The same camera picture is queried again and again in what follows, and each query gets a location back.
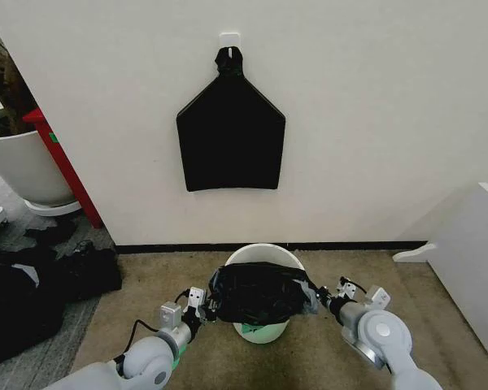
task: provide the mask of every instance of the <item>black clothing pile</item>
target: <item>black clothing pile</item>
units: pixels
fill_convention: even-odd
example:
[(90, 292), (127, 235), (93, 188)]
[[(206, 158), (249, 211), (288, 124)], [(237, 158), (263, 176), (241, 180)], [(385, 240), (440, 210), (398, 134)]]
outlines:
[(46, 246), (0, 250), (0, 362), (53, 336), (65, 304), (121, 288), (117, 255), (80, 243), (56, 260)]

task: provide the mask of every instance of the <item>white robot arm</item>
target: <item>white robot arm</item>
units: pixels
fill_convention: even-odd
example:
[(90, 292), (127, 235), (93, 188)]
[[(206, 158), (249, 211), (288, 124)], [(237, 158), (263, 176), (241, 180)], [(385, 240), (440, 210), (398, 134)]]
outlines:
[[(384, 309), (390, 301), (383, 288), (372, 286), (366, 301), (353, 301), (357, 285), (341, 278), (338, 294), (318, 290), (320, 302), (343, 325), (343, 338), (378, 369), (387, 366), (393, 390), (442, 390), (438, 382), (420, 370), (410, 356), (412, 338), (405, 323)], [(186, 345), (195, 338), (200, 325), (210, 317), (205, 310), (206, 291), (186, 290), (188, 305), (166, 302), (160, 309), (161, 328), (145, 337), (119, 357), (94, 363), (50, 385), (46, 390), (160, 390), (169, 381)]]
[(343, 338), (378, 369), (387, 366), (392, 389), (441, 390), (439, 383), (412, 360), (412, 337), (407, 325), (384, 310), (390, 302), (389, 294), (372, 286), (364, 291), (365, 303), (360, 304), (352, 300), (357, 287), (342, 277), (337, 295), (329, 294), (325, 287), (319, 291), (322, 304), (343, 325)]

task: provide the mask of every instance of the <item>gray floor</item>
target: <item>gray floor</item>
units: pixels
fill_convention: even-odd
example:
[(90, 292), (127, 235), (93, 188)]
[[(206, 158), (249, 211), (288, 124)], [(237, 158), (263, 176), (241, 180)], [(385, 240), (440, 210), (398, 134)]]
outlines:
[[(32, 214), (1, 177), (0, 206), (5, 208), (8, 219), (8, 223), (0, 227), (0, 249), (16, 251), (34, 246), (34, 239), (24, 237), (25, 229), (46, 228), (56, 224), (52, 218)], [(106, 248), (112, 245), (107, 230), (93, 229), (81, 212), (76, 213), (72, 220), (77, 225), (76, 232), (69, 241), (54, 247), (58, 251), (59, 257), (70, 254), (76, 244), (84, 239), (92, 240), (96, 248)], [(0, 390), (38, 390), (65, 376), (74, 360), (98, 301), (99, 298), (93, 298), (68, 305), (63, 326), (56, 336), (1, 363)]]

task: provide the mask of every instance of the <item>plastic bag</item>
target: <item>plastic bag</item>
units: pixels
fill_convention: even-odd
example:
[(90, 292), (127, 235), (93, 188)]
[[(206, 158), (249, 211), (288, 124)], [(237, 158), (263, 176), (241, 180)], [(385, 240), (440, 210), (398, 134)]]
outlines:
[(216, 63), (219, 76), (176, 119), (186, 188), (276, 189), (285, 116), (244, 77), (237, 47)]
[(295, 314), (315, 314), (316, 286), (298, 268), (270, 262), (234, 263), (211, 277), (210, 299), (222, 321), (264, 326)]

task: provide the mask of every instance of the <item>trash bin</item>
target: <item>trash bin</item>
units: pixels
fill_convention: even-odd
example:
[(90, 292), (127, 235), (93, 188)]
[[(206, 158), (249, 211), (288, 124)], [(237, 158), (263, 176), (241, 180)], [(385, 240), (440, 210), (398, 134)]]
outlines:
[[(302, 263), (290, 251), (273, 244), (252, 244), (240, 248), (229, 257), (225, 265), (239, 262), (270, 262), (279, 266), (305, 270)], [(242, 323), (233, 323), (233, 326), (240, 336), (251, 343), (267, 344), (282, 334), (288, 322), (289, 320), (284, 323), (267, 325), (254, 331), (246, 331), (246, 326)]]

